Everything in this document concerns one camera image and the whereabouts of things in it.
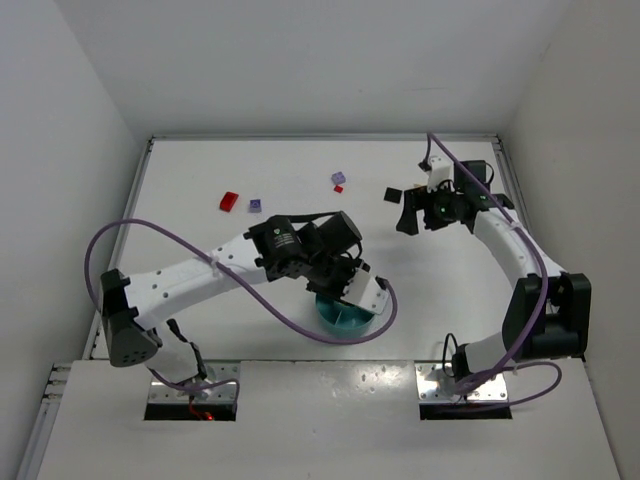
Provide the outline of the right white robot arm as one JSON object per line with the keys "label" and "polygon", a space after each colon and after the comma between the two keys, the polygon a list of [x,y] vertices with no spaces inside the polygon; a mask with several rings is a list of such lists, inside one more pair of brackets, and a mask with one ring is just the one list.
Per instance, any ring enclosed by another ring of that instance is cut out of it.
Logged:
{"label": "right white robot arm", "polygon": [[592,296],[587,276],[542,251],[511,200],[492,193],[487,162],[432,156],[419,167],[427,183],[404,191],[397,231],[414,236],[459,223],[489,250],[512,287],[500,330],[456,348],[451,369],[457,389],[468,392],[521,362],[583,356]]}

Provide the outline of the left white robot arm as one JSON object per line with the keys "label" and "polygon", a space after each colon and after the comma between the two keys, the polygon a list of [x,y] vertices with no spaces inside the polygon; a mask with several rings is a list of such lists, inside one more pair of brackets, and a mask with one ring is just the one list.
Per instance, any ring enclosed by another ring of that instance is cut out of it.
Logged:
{"label": "left white robot arm", "polygon": [[215,296],[281,278],[307,281],[307,290],[373,314],[384,290],[369,266],[350,255],[362,235],[343,212],[275,215],[210,253],[154,271],[100,279],[103,329],[116,368],[143,364],[184,389],[207,377],[196,344],[176,326],[175,314]]}

